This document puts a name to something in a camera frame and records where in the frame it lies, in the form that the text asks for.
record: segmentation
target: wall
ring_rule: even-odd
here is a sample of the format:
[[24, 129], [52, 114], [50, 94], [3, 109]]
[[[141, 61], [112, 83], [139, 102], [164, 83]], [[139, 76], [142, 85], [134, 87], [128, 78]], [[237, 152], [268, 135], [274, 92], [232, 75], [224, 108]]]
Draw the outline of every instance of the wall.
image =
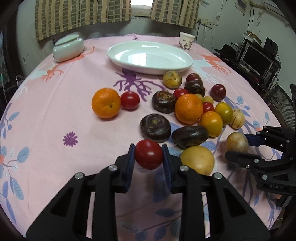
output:
[[[27, 76], [32, 70], [52, 52], [53, 41], [70, 32], [79, 31], [84, 39], [103, 37], [103, 36], [122, 36], [136, 33], [142, 35], [159, 36], [179, 36], [179, 32], [187, 32], [196, 35], [197, 30], [183, 28], [177, 25], [152, 21], [149, 18], [133, 17], [130, 22], [120, 23], [100, 23], [96, 25], [84, 26], [73, 31], [57, 34], [43, 41], [37, 42], [35, 34], [35, 2], [36, 0], [25, 0], [18, 9], [17, 13], [17, 47], [20, 62], [24, 75]], [[222, 0], [207, 0], [211, 5], [206, 8], [200, 1], [199, 15], [213, 18], [221, 10]], [[235, 7], [235, 0], [224, 0], [221, 17], [218, 26], [213, 27], [213, 40], [211, 30], [200, 26], [197, 43], [203, 45], [208, 50], [220, 49], [224, 44], [240, 42], [243, 33], [247, 29], [250, 16], [250, 9], [247, 14], [243, 14]]]
[[[262, 1], [257, 0], [255, 3], [262, 4]], [[282, 65], [278, 74], [278, 84], [291, 97], [290, 84], [296, 84], [295, 73], [293, 71], [295, 69], [296, 35], [290, 25], [286, 25], [282, 20], [279, 20], [266, 11], [263, 12], [260, 24], [258, 25], [257, 18], [261, 11], [262, 9], [254, 9], [254, 21], [253, 24], [250, 23], [249, 29], [261, 39], [263, 46], [266, 37], [277, 43], [279, 47], [278, 54]]]

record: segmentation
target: plate rim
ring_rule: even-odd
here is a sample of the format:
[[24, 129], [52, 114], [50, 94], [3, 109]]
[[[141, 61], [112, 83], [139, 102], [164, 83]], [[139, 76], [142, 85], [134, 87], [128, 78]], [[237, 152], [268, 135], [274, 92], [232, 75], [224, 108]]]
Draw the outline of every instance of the plate rim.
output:
[[[108, 58], [109, 58], [110, 60], [112, 60], [112, 61], [117, 62], [117, 63], [121, 63], [121, 64], [124, 64], [124, 65], [127, 65], [127, 66], [131, 66], [131, 67], [138, 67], [138, 68], [144, 68], [144, 69], [166, 70], [166, 68], [147, 67], [147, 66], [141, 66], [141, 65], [137, 65], [137, 64], [125, 63], [125, 62], [119, 61], [119, 60], [117, 60], [117, 59], [114, 59], [114, 58], [112, 58], [112, 57], [110, 56], [109, 51], [110, 51], [112, 48], [116, 47], [117, 45], [123, 44], [123, 43], [129, 43], [129, 42], [134, 42], [134, 41], [137, 41], [137, 40], [131, 40], [131, 41], [126, 41], [126, 42], [121, 42], [121, 43], [118, 43], [118, 44], [115, 44], [115, 45], [111, 46], [111, 47], [108, 49], [108, 51], [107, 51]], [[179, 48], [177, 48], [177, 47], [175, 47], [175, 46], [172, 46], [172, 45], [169, 45], [169, 44], [164, 44], [164, 43], [159, 43], [159, 42], [155, 42], [155, 41], [142, 41], [142, 40], [138, 40], [137, 42], [156, 43], [156, 44], [167, 45], [167, 46], [170, 46], [170, 47], [172, 47], [172, 48], [177, 49], [178, 51], [183, 51], [187, 56], [190, 57], [190, 59], [191, 59], [191, 63], [190, 63], [190, 65], [188, 65], [188, 66], [184, 66], [184, 67], [182, 67], [182, 68], [170, 68], [170, 70], [187, 69], [187, 68], [190, 68], [190, 67], [193, 65], [193, 58], [191, 57], [190, 54], [188, 54], [187, 52], [185, 52], [183, 49], [179, 49]]]

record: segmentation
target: metal screw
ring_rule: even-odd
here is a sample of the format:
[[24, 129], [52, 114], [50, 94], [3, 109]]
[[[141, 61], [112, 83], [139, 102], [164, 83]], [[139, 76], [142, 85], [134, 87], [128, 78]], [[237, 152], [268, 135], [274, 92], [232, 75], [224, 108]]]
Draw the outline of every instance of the metal screw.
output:
[[188, 167], [188, 166], [185, 166], [185, 165], [182, 165], [182, 166], [180, 166], [180, 170], [181, 170], [182, 172], [186, 172], [186, 171], [189, 170], [189, 167]]
[[79, 179], [81, 179], [81, 178], [83, 178], [83, 177], [84, 177], [84, 174], [83, 174], [82, 172], [78, 172], [78, 173], [75, 174], [75, 178], [76, 178], [77, 180], [79, 180]]
[[216, 178], [216, 179], [218, 179], [218, 180], [220, 180], [220, 179], [222, 179], [222, 174], [221, 173], [219, 173], [219, 172], [216, 172], [216, 173], [214, 173], [214, 178]]
[[114, 171], [116, 171], [118, 169], [118, 167], [116, 165], [111, 165], [111, 166], [108, 167], [108, 169], [109, 169], [109, 171], [114, 172]]

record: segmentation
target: oval plate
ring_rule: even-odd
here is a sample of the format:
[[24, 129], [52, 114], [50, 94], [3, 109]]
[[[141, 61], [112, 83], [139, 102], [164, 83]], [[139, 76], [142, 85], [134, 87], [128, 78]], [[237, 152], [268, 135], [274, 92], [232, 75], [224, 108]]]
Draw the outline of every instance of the oval plate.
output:
[[107, 54], [116, 65], [143, 74], [164, 74], [168, 70], [182, 72], [193, 64], [192, 57], [184, 50], [149, 41], [116, 44]]

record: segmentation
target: pink tablecloth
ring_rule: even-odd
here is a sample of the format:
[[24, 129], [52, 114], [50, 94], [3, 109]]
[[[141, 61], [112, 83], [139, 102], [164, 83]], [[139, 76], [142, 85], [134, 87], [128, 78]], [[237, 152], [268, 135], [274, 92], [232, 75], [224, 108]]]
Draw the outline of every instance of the pink tablecloth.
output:
[[[76, 172], [98, 173], [117, 156], [126, 154], [130, 143], [143, 139], [140, 120], [156, 113], [151, 98], [164, 86], [161, 76], [127, 71], [108, 59], [109, 47], [131, 40], [178, 46], [178, 38], [135, 34], [86, 40], [84, 52], [73, 60], [58, 64], [50, 55], [42, 61], [8, 104], [0, 122], [0, 204], [23, 235]], [[219, 58], [197, 44], [188, 53], [194, 64], [182, 73], [184, 80], [189, 73], [199, 73], [207, 95], [214, 84], [223, 84], [227, 91], [224, 101], [245, 114], [241, 131], [255, 133], [264, 125], [279, 126], [247, 81]], [[137, 92], [141, 97], [139, 108], [133, 112], [120, 110], [110, 121], [97, 118], [91, 100], [103, 87], [114, 88], [119, 94]], [[174, 113], [164, 115], [173, 130], [182, 126]], [[218, 138], [208, 139], [203, 146], [214, 153], [214, 172], [221, 172], [270, 228], [280, 213], [274, 195], [257, 190], [249, 171], [234, 170], [224, 161], [224, 141], [231, 132], [227, 126]], [[181, 150], [172, 141], [167, 144], [172, 154], [180, 155]], [[280, 156], [267, 147], [251, 152], [267, 160]], [[136, 164], [130, 191], [116, 195], [119, 240], [174, 240], [178, 238], [180, 213], [181, 196], [169, 194], [162, 166], [147, 171]], [[208, 223], [206, 205], [204, 213]], [[208, 224], [206, 234], [209, 236]]]

